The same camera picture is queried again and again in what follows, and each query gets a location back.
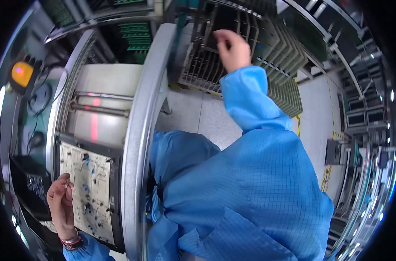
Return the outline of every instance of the gray floor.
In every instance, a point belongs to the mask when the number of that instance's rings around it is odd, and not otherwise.
[[[171,115],[160,113],[156,129],[203,134],[221,150],[241,137],[241,128],[230,118],[222,99],[198,90],[170,90]]]

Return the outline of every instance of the black frame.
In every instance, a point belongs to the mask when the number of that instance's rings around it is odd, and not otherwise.
[[[55,170],[54,170],[54,179],[58,178],[58,174],[60,173],[60,143],[65,142],[70,145],[79,147],[81,149],[91,151],[96,154],[103,155],[105,157],[110,157],[111,168],[109,171],[109,202],[111,209],[111,225],[112,225],[112,233],[114,236],[114,243],[112,245],[105,241],[100,241],[102,244],[106,245],[110,249],[124,253],[125,245],[122,235],[122,221],[121,221],[121,167],[122,167],[122,158],[123,158],[123,150],[122,149],[114,149],[101,144],[96,144],[91,141],[87,141],[84,139],[75,138],[74,136],[67,133],[56,133],[55,142],[54,142],[54,153],[55,153]]]

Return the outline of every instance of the human hand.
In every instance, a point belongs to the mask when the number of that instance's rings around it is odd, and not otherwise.
[[[218,53],[222,65],[228,73],[251,65],[250,46],[240,35],[230,30],[217,30],[214,32],[217,39]]]
[[[47,191],[51,219],[57,235],[62,240],[70,240],[77,235],[72,203],[72,187],[74,185],[69,183],[67,188],[65,187],[69,179],[69,173],[62,174]]]

